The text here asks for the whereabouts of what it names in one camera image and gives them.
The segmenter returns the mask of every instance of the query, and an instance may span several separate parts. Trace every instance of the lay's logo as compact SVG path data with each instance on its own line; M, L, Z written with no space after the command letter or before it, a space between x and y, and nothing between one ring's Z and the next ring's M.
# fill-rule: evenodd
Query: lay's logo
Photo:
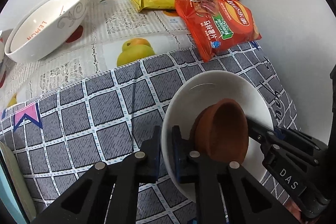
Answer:
M248 21L248 15L244 7L233 0L225 0L228 4L226 5L227 10L230 12L232 17L244 26L250 25Z

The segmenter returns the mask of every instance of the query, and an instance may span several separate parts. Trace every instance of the light blue object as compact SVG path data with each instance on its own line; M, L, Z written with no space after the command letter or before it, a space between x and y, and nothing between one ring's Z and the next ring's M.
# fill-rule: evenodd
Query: light blue object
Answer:
M2 167L0 168L0 199L17 224L27 224L16 203Z

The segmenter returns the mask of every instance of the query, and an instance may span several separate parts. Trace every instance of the metal pin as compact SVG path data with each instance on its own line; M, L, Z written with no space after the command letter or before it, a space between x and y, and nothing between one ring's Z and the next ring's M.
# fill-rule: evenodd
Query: metal pin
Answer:
M239 163L236 162L236 161L232 161L229 163L229 166L232 168L232 169L238 169L239 168Z
M190 157L192 158L198 158L200 156L200 153L198 151L190 151L189 153Z
M146 154L142 151L138 151L134 154L137 159L142 159Z
M97 169L97 170L101 170L105 167L105 163L100 161L100 162L97 162L94 167Z

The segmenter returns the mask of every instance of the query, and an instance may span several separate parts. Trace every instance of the brown cup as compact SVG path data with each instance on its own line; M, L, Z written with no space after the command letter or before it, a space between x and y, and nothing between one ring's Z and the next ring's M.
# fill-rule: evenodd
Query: brown cup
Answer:
M199 114L190 137L195 149L211 159L241 164L249 146L246 116L235 100L225 98Z

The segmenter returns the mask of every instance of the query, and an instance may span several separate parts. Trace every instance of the red chip bag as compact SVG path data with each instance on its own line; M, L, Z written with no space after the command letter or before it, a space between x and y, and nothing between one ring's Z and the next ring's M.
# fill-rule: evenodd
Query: red chip bag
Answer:
M251 11L237 0L175 0L204 62L216 52L261 39Z

